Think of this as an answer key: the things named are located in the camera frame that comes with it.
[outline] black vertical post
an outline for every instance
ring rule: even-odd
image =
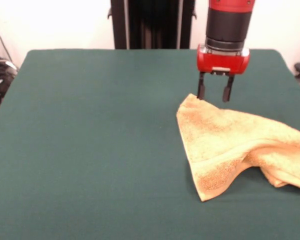
[[[190,48],[191,25],[196,0],[183,0],[180,49]]]
[[[127,49],[125,2],[111,0],[112,26],[115,49]]]

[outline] black cylindrical joint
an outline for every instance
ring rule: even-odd
[[[209,8],[206,45],[220,51],[240,51],[244,47],[252,12],[226,12]]]

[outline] towel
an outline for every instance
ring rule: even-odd
[[[250,167],[260,167],[277,188],[300,188],[300,131],[262,116],[220,109],[193,94],[179,106],[176,118],[201,201],[224,193]]]

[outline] green tablecloth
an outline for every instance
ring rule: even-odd
[[[176,112],[198,84],[193,50],[31,51],[0,108],[0,240],[300,240],[300,189],[258,168],[200,202]],[[300,87],[251,51],[222,102],[300,130]]]

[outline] white wall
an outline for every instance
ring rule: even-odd
[[[192,49],[205,40],[208,2],[196,0]],[[31,49],[113,49],[109,8],[110,0],[0,0],[0,34],[19,66]],[[300,0],[256,0],[245,45],[278,50],[293,70],[300,61]]]
[[[204,42],[208,0],[196,1],[191,48]],[[255,0],[245,46],[279,51],[290,70],[300,62],[300,0]]]
[[[0,0],[0,34],[18,66],[32,49],[113,49],[110,6],[110,0]]]

